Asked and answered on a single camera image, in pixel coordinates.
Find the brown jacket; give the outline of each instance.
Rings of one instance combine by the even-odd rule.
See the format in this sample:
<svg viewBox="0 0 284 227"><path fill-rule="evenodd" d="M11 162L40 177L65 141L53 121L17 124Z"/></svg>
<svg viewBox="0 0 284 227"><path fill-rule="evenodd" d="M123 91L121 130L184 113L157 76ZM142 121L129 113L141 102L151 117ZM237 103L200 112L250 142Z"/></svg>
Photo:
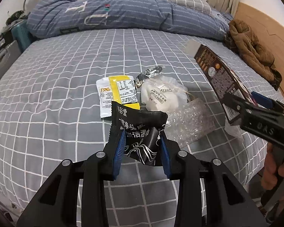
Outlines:
<svg viewBox="0 0 284 227"><path fill-rule="evenodd" d="M277 90L282 76L273 65L274 56L259 43L258 37L249 25L242 20L234 19L229 24L229 33L244 62Z"/></svg>

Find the triangular cutout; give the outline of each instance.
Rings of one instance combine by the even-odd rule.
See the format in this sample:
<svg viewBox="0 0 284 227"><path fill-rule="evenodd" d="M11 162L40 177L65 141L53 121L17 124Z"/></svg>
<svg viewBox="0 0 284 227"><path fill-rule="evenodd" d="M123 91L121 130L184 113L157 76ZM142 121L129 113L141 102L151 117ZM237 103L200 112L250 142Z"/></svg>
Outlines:
<svg viewBox="0 0 284 227"><path fill-rule="evenodd" d="M60 181L61 175L57 175L47 188L46 192L41 196L40 203L47 205L55 205Z"/></svg>
<svg viewBox="0 0 284 227"><path fill-rule="evenodd" d="M223 175L223 182L227 194L228 204L235 205L238 203L243 203L243 196L239 193L238 189L232 184L226 175Z"/></svg>

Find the yellow and white packet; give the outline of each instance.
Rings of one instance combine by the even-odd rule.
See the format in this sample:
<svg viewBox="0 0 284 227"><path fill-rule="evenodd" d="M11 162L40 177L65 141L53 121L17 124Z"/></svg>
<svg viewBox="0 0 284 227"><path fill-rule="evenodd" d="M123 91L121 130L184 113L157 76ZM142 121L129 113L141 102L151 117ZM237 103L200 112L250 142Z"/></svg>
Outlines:
<svg viewBox="0 0 284 227"><path fill-rule="evenodd" d="M111 102L116 101L127 107L140 109L137 90L132 76L104 77L96 81L100 98L100 117L111 116Z"/></svg>

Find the bubble wrap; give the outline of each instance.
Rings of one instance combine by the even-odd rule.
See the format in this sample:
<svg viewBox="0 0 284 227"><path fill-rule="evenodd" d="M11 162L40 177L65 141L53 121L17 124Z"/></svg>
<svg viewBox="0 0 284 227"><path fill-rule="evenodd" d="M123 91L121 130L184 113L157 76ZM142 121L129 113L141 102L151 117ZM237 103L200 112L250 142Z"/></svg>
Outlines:
<svg viewBox="0 0 284 227"><path fill-rule="evenodd" d="M174 111L167 112L165 134L180 148L200 139L215 129L214 118L200 99L195 99Z"/></svg>

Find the barcode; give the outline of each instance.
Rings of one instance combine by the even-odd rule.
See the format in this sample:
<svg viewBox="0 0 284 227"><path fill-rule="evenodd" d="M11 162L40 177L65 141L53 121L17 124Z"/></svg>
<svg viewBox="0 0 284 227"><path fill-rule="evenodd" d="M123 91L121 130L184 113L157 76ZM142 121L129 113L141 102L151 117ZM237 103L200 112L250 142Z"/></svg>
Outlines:
<svg viewBox="0 0 284 227"><path fill-rule="evenodd" d="M244 96L243 96L243 94L241 93L241 91L239 89L234 91L232 94L237 96L237 97L240 97L240 98L244 99ZM233 110L232 108L226 106L225 104L223 104L222 106L223 106L223 108L225 110L225 113L226 113L229 121L233 120L235 117L237 117L240 114L237 111Z"/></svg>

